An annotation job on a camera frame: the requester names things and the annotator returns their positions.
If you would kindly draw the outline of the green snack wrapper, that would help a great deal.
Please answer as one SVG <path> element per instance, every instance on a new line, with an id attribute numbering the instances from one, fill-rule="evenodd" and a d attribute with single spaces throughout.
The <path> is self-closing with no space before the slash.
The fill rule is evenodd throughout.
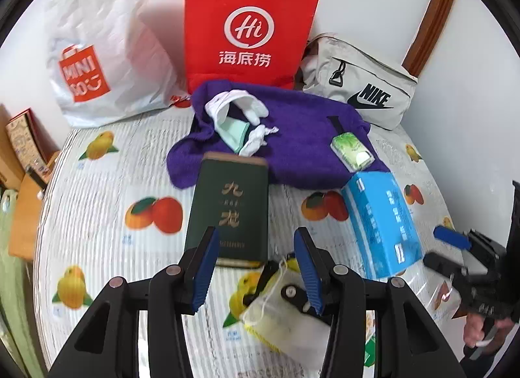
<path id="1" fill-rule="evenodd" d="M 375 335 L 365 343 L 364 367 L 371 367 L 375 364 Z"/>

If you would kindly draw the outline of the light green tissue packet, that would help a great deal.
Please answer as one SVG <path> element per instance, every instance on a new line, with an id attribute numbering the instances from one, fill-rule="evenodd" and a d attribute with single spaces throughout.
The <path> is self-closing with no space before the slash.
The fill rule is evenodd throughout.
<path id="1" fill-rule="evenodd" d="M 365 170 L 375 161 L 373 153 L 352 132 L 332 138 L 331 149 L 351 173 Z"/>

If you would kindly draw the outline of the white tissue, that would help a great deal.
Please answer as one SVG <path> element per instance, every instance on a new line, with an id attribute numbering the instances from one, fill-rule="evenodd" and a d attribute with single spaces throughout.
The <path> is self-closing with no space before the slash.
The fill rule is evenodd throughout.
<path id="1" fill-rule="evenodd" d="M 248 140 L 243 147 L 241 147 L 239 155 L 242 157 L 252 157 L 262 147 L 267 146 L 265 138 L 271 134 L 278 133 L 280 130 L 278 127 L 268 128 L 263 124 L 258 125 L 249 132 Z"/>

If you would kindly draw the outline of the mint green cloth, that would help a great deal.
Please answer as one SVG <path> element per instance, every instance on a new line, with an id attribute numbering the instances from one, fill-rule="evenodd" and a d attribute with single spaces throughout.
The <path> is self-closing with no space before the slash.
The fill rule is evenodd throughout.
<path id="1" fill-rule="evenodd" d="M 215 125 L 215 130 L 232 152 L 238 154 L 244 145 L 249 126 L 249 122 L 228 116 L 222 123 Z"/>

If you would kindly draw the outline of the white cotton glove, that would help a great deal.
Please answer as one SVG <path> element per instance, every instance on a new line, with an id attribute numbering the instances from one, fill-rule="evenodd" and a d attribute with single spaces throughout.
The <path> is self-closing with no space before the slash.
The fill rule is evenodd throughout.
<path id="1" fill-rule="evenodd" d="M 205 104 L 204 109 L 213 119 L 215 130 L 225 129 L 230 119 L 240 121 L 245 118 L 249 124 L 258 126 L 260 120 L 269 115 L 263 102 L 240 89 L 218 93 Z"/>

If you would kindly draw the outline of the blue tissue pack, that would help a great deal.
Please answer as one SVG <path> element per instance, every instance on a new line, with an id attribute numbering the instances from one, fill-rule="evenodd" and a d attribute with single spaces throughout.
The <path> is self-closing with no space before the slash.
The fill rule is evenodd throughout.
<path id="1" fill-rule="evenodd" d="M 391 173 L 359 172 L 341 189 L 365 276 L 395 276 L 423 257 L 421 239 Z"/>

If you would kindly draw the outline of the dark green tea box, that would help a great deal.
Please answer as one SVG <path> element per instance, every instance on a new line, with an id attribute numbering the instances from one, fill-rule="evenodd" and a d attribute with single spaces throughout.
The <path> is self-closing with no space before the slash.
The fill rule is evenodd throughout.
<path id="1" fill-rule="evenodd" d="M 265 159 L 203 156 L 186 233 L 192 249 L 208 227 L 219 233 L 217 265 L 256 269 L 268 260 L 269 168 Z"/>

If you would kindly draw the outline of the purple towel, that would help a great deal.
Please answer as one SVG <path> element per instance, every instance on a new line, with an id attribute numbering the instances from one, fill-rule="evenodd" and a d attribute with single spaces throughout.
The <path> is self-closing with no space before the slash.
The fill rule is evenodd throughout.
<path id="1" fill-rule="evenodd" d="M 195 116 L 190 133 L 167 154 L 167 171 L 176 188 L 196 184 L 205 153 L 231 153 L 214 130 L 213 119 L 204 106 L 219 93 L 234 89 L 244 90 L 263 102 L 269 115 L 262 123 L 279 129 L 266 138 L 267 145 L 256 154 L 266 159 L 271 184 L 340 189 L 350 180 L 352 174 L 331 149 L 332 139 L 339 134 L 330 121 L 332 116 L 338 118 L 344 131 L 353 133 L 373 155 L 377 154 L 369 140 L 369 123 L 348 104 L 278 87 L 210 80 L 191 95 Z"/>

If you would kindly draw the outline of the grey Nike waist bag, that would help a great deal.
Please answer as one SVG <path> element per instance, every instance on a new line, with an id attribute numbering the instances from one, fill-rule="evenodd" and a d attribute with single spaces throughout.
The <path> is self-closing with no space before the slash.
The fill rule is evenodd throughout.
<path id="1" fill-rule="evenodd" d="M 402 65 L 384 61 L 335 34 L 320 34 L 301 61 L 303 90 L 355 108 L 364 121 L 393 130 L 418 84 Z"/>

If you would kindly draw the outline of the wooden chair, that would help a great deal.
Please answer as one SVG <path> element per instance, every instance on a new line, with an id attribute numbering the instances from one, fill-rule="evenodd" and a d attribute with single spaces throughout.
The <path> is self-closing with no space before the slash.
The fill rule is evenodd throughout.
<path id="1" fill-rule="evenodd" d="M 38 198 L 41 187 L 26 174 L 21 181 L 15 200 L 7 249 L 10 256 L 16 256 L 28 263 L 33 262 L 42 199 Z"/>

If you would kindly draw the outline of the patterned brown book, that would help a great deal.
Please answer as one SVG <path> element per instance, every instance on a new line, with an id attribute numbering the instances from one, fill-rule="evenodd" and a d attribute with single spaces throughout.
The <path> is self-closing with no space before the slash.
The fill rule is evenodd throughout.
<path id="1" fill-rule="evenodd" d="M 41 143 L 32 110 L 26 109 L 12 117 L 5 129 L 21 166 L 24 169 L 31 167 L 48 183 L 51 175 L 51 169 L 47 165 L 48 154 Z"/>

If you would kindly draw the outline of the white Miniso plastic bag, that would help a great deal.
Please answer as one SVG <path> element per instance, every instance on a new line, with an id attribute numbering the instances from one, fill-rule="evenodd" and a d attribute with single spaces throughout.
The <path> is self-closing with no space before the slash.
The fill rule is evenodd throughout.
<path id="1" fill-rule="evenodd" d="M 187 98 L 140 17 L 147 0 L 46 0 L 46 66 L 69 126 L 97 128 Z"/>

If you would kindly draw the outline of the red Haidilao paper bag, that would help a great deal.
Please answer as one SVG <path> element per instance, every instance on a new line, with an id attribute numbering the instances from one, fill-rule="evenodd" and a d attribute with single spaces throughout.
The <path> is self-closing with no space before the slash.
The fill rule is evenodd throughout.
<path id="1" fill-rule="evenodd" d="M 227 79 L 293 88 L 319 0 L 185 0 L 189 92 Z"/>

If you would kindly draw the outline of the brown wooden door frame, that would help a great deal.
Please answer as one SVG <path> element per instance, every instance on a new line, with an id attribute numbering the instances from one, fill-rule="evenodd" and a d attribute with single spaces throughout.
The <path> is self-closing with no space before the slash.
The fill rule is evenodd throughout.
<path id="1" fill-rule="evenodd" d="M 454 0 L 429 0 L 419 29 L 402 63 L 411 75 L 418 77 L 435 49 Z"/>

